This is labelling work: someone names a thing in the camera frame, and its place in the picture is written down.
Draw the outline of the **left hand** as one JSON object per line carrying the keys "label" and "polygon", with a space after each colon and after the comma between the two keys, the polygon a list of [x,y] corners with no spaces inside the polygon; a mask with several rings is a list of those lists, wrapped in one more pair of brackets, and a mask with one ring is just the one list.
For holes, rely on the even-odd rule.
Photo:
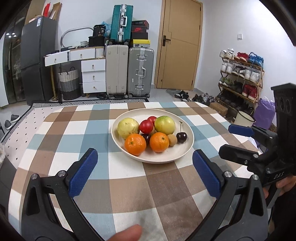
{"label": "left hand", "polygon": [[142,227],[133,225],[113,235],[108,241],[138,241],[142,236]]}

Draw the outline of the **right hand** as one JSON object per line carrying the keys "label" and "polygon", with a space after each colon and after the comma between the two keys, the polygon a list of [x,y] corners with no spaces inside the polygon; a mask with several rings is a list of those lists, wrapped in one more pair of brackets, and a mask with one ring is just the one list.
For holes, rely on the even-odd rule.
{"label": "right hand", "polygon": [[282,196],[283,194],[285,194],[285,192],[288,192],[289,190],[291,190],[296,183],[296,176],[290,175],[287,176],[286,178],[278,181],[276,183],[276,187],[277,189],[280,189],[280,193],[279,196]]}

